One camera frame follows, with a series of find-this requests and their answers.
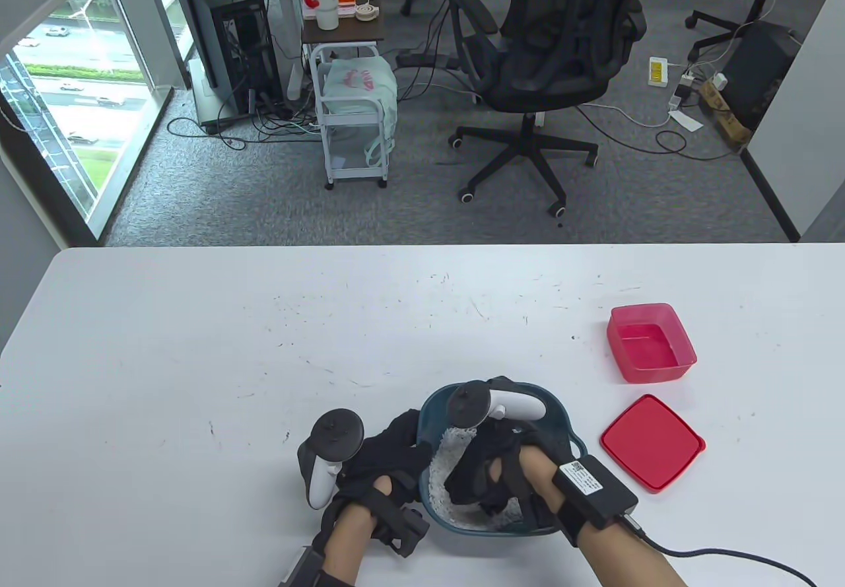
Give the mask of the person's left hand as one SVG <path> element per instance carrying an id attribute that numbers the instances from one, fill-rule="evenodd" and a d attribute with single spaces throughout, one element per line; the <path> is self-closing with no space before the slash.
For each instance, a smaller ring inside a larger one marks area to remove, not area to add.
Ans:
<path id="1" fill-rule="evenodd" d="M 376 518 L 372 539 L 399 556 L 413 553 L 429 525 L 409 505 L 421 501 L 420 477 L 434 457 L 431 443 L 417 441 L 419 415 L 418 409 L 408 409 L 396 416 L 380 434 L 364 439 L 357 454 L 342 466 L 337 491 L 313 540 L 314 551 L 325 554 L 341 512 L 357 504 Z"/>

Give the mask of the person's right hand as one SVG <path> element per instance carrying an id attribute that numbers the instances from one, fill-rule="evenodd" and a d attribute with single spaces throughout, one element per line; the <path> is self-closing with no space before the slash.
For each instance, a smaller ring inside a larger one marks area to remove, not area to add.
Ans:
<path id="1" fill-rule="evenodd" d="M 558 530 L 553 508 L 541 494 L 555 470 L 574 460 L 568 431 L 541 430 L 535 423 L 485 420 L 447 477 L 444 487 L 456 505 L 477 503 L 495 516 L 516 499 L 532 530 Z"/>

